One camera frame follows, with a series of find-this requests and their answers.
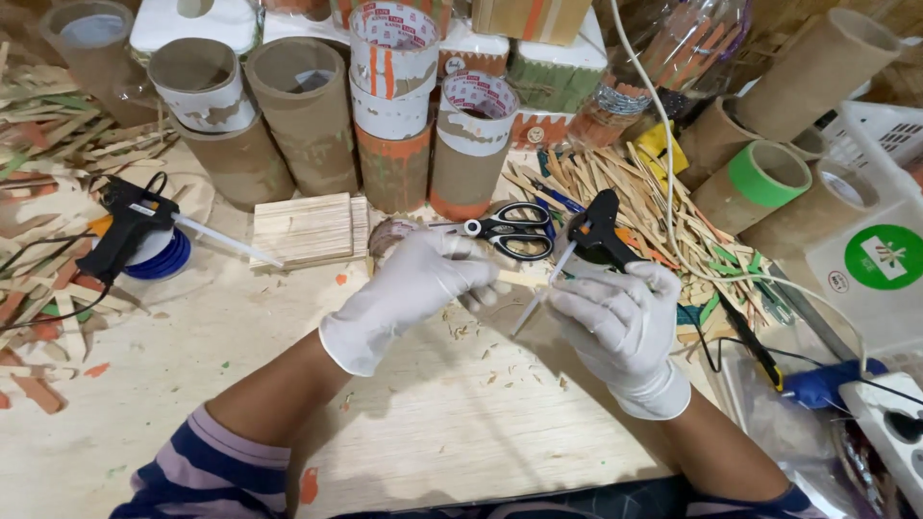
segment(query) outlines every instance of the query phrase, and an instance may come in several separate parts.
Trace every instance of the gloved hand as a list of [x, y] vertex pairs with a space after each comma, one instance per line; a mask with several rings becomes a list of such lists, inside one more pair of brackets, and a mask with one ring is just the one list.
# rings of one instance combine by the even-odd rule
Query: gloved hand
[[676, 338], [679, 279], [648, 261], [626, 271], [557, 282], [549, 302], [563, 314], [564, 337], [626, 413], [675, 418], [691, 397], [689, 380], [667, 358]]
[[371, 377], [391, 339], [455, 297], [495, 305], [499, 269], [471, 238], [412, 232], [381, 271], [320, 322], [320, 341], [343, 370]]

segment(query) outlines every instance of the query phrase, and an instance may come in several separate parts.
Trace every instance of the paint smear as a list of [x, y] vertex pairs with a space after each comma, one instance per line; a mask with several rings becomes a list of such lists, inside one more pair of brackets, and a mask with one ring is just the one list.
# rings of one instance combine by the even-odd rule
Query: paint smear
[[92, 377], [94, 379], [98, 378], [100, 375], [106, 372], [109, 369], [109, 363], [100, 364], [99, 366], [93, 366], [90, 369], [87, 369], [83, 372], [84, 377]]
[[318, 496], [318, 468], [312, 466], [301, 476], [301, 494], [298, 500], [301, 504], [311, 504]]

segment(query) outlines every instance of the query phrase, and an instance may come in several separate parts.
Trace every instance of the electrical outlet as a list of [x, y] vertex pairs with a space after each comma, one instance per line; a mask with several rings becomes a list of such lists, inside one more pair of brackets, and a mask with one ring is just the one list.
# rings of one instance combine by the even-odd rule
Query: electrical outlet
[[[888, 373], [871, 381], [923, 400], [923, 391], [906, 373]], [[911, 443], [901, 439], [884, 418], [888, 411], [920, 416], [923, 405], [862, 382], [843, 384], [839, 391], [910, 506], [923, 516], [923, 441]]]

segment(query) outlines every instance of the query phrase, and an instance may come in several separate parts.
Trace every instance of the white tape roll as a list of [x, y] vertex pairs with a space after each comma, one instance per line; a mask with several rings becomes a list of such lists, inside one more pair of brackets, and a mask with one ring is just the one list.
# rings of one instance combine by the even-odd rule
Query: white tape roll
[[257, 111], [244, 92], [237, 56], [224, 43], [182, 38], [153, 54], [148, 75], [184, 126], [206, 133], [250, 126]]
[[419, 135], [426, 127], [429, 92], [417, 97], [388, 100], [362, 90], [350, 73], [353, 119], [367, 134], [386, 140]]
[[437, 132], [459, 153], [486, 157], [507, 145], [519, 98], [486, 72], [459, 71], [442, 81]]
[[436, 87], [439, 29], [422, 11], [394, 2], [367, 2], [350, 16], [351, 69], [362, 90], [389, 100]]

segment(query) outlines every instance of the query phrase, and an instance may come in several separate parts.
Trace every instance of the person's right hand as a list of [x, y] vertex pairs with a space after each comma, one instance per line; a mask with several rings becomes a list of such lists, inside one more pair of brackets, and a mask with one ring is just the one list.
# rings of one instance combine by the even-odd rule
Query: person's right hand
[[564, 337], [626, 413], [675, 418], [691, 397], [686, 376], [667, 358], [676, 338], [679, 279], [648, 261], [626, 270], [556, 282], [548, 300]]

